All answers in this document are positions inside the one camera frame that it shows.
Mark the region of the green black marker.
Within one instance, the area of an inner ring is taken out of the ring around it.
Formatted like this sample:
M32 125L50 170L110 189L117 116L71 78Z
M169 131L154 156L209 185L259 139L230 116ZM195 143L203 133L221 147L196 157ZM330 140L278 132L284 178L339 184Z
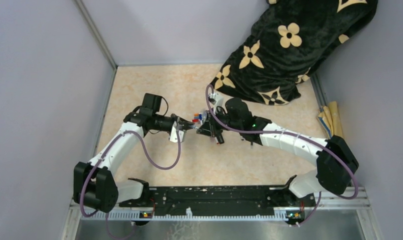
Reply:
M216 133L214 138L217 145L222 145L225 143L222 133Z

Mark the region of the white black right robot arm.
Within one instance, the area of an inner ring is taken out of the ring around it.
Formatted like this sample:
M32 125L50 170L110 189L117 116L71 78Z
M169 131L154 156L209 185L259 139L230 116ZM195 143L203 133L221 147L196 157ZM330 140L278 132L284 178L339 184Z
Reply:
M209 97L213 108L195 114L200 122L197 133L214 138L218 144L225 142L222 132L238 133L244 141L263 147L273 147L294 154L315 169L290 179L283 191L283 201L296 206L311 193L328 191L344 197L350 184L358 190L354 174L359 163L346 141L334 135L330 139L317 138L285 129L270 119L253 115L248 105L239 98L231 98L222 107L222 101Z

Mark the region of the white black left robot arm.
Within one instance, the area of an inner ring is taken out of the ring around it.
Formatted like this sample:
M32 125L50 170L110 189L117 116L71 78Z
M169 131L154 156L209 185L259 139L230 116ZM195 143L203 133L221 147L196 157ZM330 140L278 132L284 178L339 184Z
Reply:
M116 204L131 200L143 207L150 200L148 183L131 178L119 183L114 176L132 149L140 144L147 160L160 170L171 170L181 157L185 133L195 128L192 121L175 114L159 114L164 97L146 93L142 104L125 116L123 123L108 144L87 162L78 162L73 169L73 194L82 215L89 218L98 212L108 214ZM150 131L168 133L177 144L177 156L170 166L160 166L150 157L144 137Z

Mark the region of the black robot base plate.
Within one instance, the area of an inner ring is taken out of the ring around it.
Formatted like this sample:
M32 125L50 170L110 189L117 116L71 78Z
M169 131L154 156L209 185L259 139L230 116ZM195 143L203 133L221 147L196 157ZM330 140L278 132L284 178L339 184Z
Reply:
M301 210L315 205L312 193L298 198L283 185L152 186L141 198L119 203L132 210L154 210L156 217L183 216L187 209L197 217L272 216L278 207Z

